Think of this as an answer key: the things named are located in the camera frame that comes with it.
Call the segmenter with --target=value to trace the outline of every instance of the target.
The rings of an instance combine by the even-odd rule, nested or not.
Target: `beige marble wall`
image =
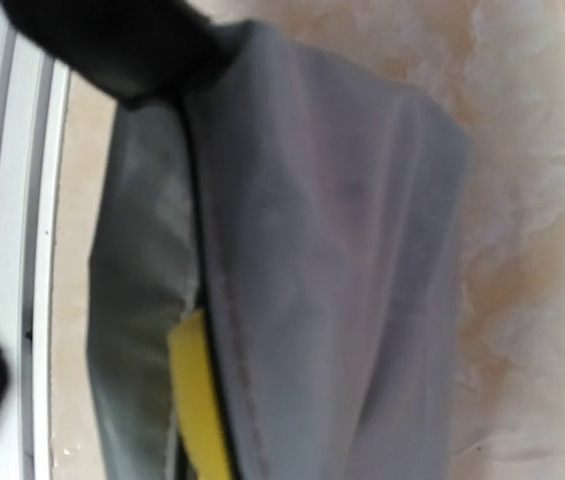
[[[87,260],[114,103],[72,75],[56,224],[51,328],[54,480],[104,479],[86,371]]]

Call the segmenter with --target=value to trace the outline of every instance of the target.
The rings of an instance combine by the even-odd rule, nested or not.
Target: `marble surface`
[[[197,4],[218,21],[268,20],[387,78],[420,85],[473,135],[451,478],[565,479],[565,0]],[[74,82],[53,346],[54,454],[70,454],[58,460],[56,479],[77,478],[63,467],[92,468],[96,456],[71,448],[82,442],[84,451],[93,439],[81,355],[107,102]]]

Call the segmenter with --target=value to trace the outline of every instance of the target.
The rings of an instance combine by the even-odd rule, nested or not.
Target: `gray cloth cover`
[[[185,95],[241,478],[444,479],[467,139],[415,89],[243,28]],[[91,262],[111,480],[162,478],[164,335],[197,279],[181,124],[148,110],[118,118]]]

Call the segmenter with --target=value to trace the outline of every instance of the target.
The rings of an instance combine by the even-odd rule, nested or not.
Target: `yellow strip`
[[[231,480],[202,312],[171,332],[169,349],[178,424],[189,459],[199,477]]]

